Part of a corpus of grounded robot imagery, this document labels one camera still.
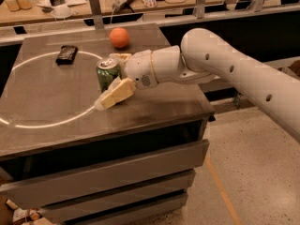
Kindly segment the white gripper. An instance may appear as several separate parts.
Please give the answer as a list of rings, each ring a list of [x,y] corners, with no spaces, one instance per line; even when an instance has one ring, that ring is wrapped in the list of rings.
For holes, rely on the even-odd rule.
[[[152,52],[150,50],[131,53],[111,53],[121,67],[126,65],[125,73],[128,78],[117,77],[95,101],[95,108],[99,111],[107,110],[117,103],[130,98],[135,90],[154,88],[158,85],[152,66]]]

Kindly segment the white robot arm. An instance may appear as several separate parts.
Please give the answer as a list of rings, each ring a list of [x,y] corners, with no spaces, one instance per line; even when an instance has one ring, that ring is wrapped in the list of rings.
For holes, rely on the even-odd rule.
[[[132,55],[112,53],[106,60],[121,75],[95,102],[106,110],[160,83],[209,83],[219,77],[260,108],[300,142],[300,80],[249,57],[213,32],[188,31],[179,46]]]

